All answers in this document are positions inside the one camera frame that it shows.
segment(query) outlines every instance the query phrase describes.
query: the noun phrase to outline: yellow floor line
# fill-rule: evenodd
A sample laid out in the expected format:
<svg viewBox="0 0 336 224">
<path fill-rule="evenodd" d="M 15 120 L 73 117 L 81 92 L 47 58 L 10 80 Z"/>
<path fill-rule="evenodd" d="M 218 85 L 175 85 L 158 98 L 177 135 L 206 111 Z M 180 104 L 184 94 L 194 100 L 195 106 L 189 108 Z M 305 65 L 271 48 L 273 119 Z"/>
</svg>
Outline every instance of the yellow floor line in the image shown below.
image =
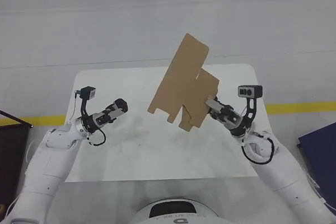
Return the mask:
<svg viewBox="0 0 336 224">
<path fill-rule="evenodd" d="M 303 102 L 298 104 L 266 104 L 267 113 L 273 114 L 298 114 L 336 111 L 335 102 Z"/>
<path fill-rule="evenodd" d="M 266 104 L 267 113 L 269 115 L 276 114 L 298 114 L 298 113 L 315 113 L 336 111 L 335 102 L 304 102 L 298 104 Z M 65 122 L 65 115 L 53 116 L 32 116 L 21 118 L 34 126 L 59 126 Z M 16 124 L 9 118 L 0 118 L 0 126 Z"/>
<path fill-rule="evenodd" d="M 59 126 L 64 124 L 66 115 L 54 115 L 54 116 L 31 116 L 27 118 L 20 118 L 26 122 L 29 122 L 33 126 Z M 10 118 L 0 118 L 0 126 L 17 124 L 16 121 Z"/>
</svg>

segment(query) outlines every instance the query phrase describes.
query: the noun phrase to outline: black cable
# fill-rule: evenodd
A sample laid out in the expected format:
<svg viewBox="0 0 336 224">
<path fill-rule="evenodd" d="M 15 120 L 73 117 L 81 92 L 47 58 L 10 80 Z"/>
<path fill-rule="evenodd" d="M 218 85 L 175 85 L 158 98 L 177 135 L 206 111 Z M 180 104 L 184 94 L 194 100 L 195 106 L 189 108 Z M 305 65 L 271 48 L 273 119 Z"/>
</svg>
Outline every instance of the black cable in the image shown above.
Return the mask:
<svg viewBox="0 0 336 224">
<path fill-rule="evenodd" d="M 86 111 L 86 104 L 87 104 L 87 100 L 82 100 L 81 103 L 81 116 L 83 118 L 88 117 L 87 111 Z"/>
<path fill-rule="evenodd" d="M 102 145 L 102 144 L 104 144 L 104 143 L 106 142 L 106 134 L 105 134 L 101 129 L 98 129 L 98 130 L 103 134 L 104 140 L 103 140 L 103 142 L 101 142 L 101 143 L 99 143 L 99 144 L 92 144 L 92 143 L 90 142 L 90 138 L 87 137 L 88 143 L 89 143 L 90 145 L 92 145 L 92 146 L 100 146 L 100 145 Z"/>
<path fill-rule="evenodd" d="M 267 140 L 271 143 L 271 154 L 270 154 L 270 158 L 266 162 L 256 162 L 256 161 L 252 160 L 245 153 L 244 146 L 241 146 L 241 150 L 242 150 L 242 153 L 244 154 L 245 158 L 247 158 L 247 160 L 249 160 L 250 162 L 252 162 L 254 164 L 258 164 L 258 165 L 265 165 L 265 164 L 270 163 L 273 159 L 273 156 L 274 156 L 275 146 L 274 146 L 274 142 L 270 138 L 267 138 Z"/>
</svg>

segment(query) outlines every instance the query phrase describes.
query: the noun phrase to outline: white table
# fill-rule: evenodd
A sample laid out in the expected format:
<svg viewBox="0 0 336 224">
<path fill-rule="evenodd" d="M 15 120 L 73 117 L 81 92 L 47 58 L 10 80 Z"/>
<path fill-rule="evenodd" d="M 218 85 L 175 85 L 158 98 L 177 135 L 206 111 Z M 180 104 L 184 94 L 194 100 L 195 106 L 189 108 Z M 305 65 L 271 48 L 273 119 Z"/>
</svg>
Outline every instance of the white table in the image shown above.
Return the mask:
<svg viewBox="0 0 336 224">
<path fill-rule="evenodd" d="M 237 86 L 257 84 L 254 70 L 246 64 L 204 68 L 220 79 L 222 102 L 241 111 L 246 100 L 238 98 Z M 147 112 L 165 71 L 166 67 L 105 69 L 77 75 L 74 90 L 97 88 L 87 104 L 88 113 L 104 109 L 119 97 L 128 102 L 129 110 L 104 127 L 106 144 L 91 147 L 83 142 L 68 178 L 74 183 L 64 183 L 55 195 L 48 223 L 124 224 L 152 202 L 189 198 L 240 224 L 297 224 L 223 125 L 206 118 L 201 128 L 193 127 L 188 133 L 178 128 L 179 119 L 169 124 L 166 113 Z M 68 117 L 72 111 L 73 100 Z M 255 121 L 260 129 L 270 129 L 262 99 Z M 99 138 L 97 133 L 92 140 Z"/>
<path fill-rule="evenodd" d="M 220 80 L 218 97 L 241 112 L 246 100 L 237 96 L 239 85 L 258 84 L 254 69 L 247 64 L 204 66 Z M 118 98 L 128 103 L 128 112 L 113 124 L 103 127 L 107 142 L 99 147 L 82 143 L 67 181 L 162 180 L 256 176 L 240 147 L 228 130 L 207 117 L 198 129 L 190 132 L 178 128 L 181 115 L 174 124 L 168 114 L 148 106 L 163 79 L 167 67 L 101 69 L 80 72 L 73 89 L 96 88 L 96 96 L 88 101 L 89 114 L 99 112 Z M 67 117 L 73 112 L 74 98 Z M 81 100 L 77 99 L 74 117 L 80 116 Z M 258 99 L 255 122 L 259 129 L 270 130 L 262 99 Z M 96 132 L 91 140 L 100 142 Z"/>
</svg>

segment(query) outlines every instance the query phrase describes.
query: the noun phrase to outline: white tabletop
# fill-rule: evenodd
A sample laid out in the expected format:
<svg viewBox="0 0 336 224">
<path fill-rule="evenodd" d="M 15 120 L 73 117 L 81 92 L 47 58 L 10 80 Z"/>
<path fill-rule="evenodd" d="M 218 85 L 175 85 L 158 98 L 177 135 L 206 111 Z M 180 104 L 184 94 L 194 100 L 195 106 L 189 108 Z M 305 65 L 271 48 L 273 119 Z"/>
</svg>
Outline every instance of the white tabletop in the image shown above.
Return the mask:
<svg viewBox="0 0 336 224">
<path fill-rule="evenodd" d="M 218 97 L 241 112 L 246 100 L 237 96 L 239 85 L 258 84 L 254 69 L 247 64 L 204 66 L 220 80 Z M 162 180 L 257 176 L 228 130 L 207 117 L 198 129 L 190 132 L 178 128 L 168 114 L 147 112 L 167 67 L 101 69 L 80 72 L 73 90 L 96 88 L 88 101 L 89 114 L 100 112 L 118 98 L 128 103 L 128 112 L 113 124 L 103 127 L 107 142 L 102 146 L 81 145 L 67 181 Z M 74 117 L 80 116 L 77 99 Z M 74 98 L 67 117 L 73 112 Z M 270 130 L 263 99 L 258 99 L 255 118 L 259 130 Z M 91 140 L 100 142 L 96 132 Z"/>
</svg>

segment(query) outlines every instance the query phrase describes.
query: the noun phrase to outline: cardboard sheet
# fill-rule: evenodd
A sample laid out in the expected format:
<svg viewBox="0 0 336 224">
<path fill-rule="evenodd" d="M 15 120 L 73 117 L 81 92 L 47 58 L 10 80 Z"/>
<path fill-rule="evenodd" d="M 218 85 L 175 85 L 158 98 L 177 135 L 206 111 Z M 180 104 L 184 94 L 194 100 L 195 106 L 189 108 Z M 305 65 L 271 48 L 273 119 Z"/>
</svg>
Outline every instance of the cardboard sheet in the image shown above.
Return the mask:
<svg viewBox="0 0 336 224">
<path fill-rule="evenodd" d="M 161 109 L 169 114 L 167 121 L 173 123 L 183 107 L 179 127 L 187 132 L 192 126 L 199 128 L 208 113 L 207 97 L 218 93 L 219 80 L 202 69 L 208 52 L 205 44 L 186 34 L 148 112 L 154 114 Z"/>
</svg>

